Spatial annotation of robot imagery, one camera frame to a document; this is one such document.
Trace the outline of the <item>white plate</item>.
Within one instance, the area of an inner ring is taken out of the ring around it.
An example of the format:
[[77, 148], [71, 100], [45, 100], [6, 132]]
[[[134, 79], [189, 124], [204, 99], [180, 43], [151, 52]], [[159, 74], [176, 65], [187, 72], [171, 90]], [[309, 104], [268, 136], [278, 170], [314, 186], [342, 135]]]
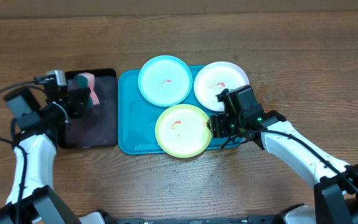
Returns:
[[211, 111], [224, 111], [224, 105], [217, 99], [224, 89], [233, 90], [249, 84], [245, 71], [231, 62], [213, 62], [203, 67], [195, 77], [196, 99]]

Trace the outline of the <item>light blue plate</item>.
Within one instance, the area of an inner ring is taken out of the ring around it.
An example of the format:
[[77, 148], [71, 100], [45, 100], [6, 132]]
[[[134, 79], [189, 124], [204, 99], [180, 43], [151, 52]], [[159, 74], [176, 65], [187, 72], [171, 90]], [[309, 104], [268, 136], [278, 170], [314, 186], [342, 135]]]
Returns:
[[142, 96], [161, 107], [177, 105], [185, 100], [193, 86], [189, 66], [171, 55], [160, 55], [148, 60], [138, 75]]

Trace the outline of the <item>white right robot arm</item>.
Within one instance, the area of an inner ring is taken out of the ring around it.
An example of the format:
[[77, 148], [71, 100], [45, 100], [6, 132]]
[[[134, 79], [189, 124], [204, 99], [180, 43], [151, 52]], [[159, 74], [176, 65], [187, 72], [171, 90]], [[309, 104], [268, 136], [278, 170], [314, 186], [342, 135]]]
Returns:
[[251, 86], [224, 89], [216, 96], [222, 113], [209, 117], [214, 138], [254, 142], [292, 168], [312, 189], [314, 205], [294, 205], [275, 216], [274, 223], [358, 223], [358, 164], [323, 151], [300, 134], [277, 111], [264, 111]]

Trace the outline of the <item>teal plastic tray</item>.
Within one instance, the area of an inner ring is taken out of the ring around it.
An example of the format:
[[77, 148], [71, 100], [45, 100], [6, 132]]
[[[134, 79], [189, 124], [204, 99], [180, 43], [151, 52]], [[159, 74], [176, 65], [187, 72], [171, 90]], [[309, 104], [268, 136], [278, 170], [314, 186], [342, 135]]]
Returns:
[[[118, 82], [118, 143], [127, 154], [163, 153], [155, 138], [155, 125], [158, 117], [169, 107], [149, 103], [140, 93], [138, 75], [140, 70], [128, 70]], [[208, 116], [214, 111], [208, 110], [196, 99], [193, 90], [182, 102], [197, 106]], [[219, 149], [226, 138], [212, 138], [205, 150]]]

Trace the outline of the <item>yellow plate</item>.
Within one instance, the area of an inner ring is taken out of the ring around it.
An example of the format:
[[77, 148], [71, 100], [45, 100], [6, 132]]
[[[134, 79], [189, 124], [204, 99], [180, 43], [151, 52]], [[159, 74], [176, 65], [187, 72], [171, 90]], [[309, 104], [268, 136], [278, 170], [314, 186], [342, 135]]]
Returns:
[[208, 115], [197, 106], [171, 106], [158, 117], [155, 138], [162, 150], [173, 157], [194, 157], [211, 142], [207, 121]]

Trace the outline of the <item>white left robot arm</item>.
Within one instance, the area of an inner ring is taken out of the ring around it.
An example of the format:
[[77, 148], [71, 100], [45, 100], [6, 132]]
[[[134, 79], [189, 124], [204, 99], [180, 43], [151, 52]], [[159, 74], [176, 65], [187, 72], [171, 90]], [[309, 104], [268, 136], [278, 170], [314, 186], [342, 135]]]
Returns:
[[11, 138], [16, 168], [11, 193], [0, 208], [0, 223], [81, 223], [53, 189], [53, 163], [69, 120], [88, 105], [88, 87], [68, 90], [51, 76], [15, 83], [0, 90], [13, 113]]

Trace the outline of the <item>pink green sponge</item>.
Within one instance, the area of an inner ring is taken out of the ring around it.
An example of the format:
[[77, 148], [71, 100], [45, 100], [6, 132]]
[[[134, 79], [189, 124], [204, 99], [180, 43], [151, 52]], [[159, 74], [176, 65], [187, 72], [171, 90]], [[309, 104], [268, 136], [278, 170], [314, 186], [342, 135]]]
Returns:
[[78, 88], [89, 88], [89, 100], [88, 106], [94, 106], [99, 104], [99, 98], [94, 91], [95, 77], [91, 73], [80, 73], [75, 75], [72, 79], [68, 81], [69, 89], [78, 89]]

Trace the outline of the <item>black tray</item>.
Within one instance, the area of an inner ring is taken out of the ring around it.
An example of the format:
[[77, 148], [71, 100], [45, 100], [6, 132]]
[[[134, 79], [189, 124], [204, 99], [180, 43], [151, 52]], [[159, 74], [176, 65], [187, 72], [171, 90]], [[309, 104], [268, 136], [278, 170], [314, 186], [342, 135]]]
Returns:
[[66, 149], [114, 146], [117, 144], [118, 109], [116, 71], [112, 68], [68, 71], [65, 72], [67, 82], [85, 72], [95, 77], [94, 91], [99, 104], [89, 106], [81, 118], [70, 119], [59, 146]]

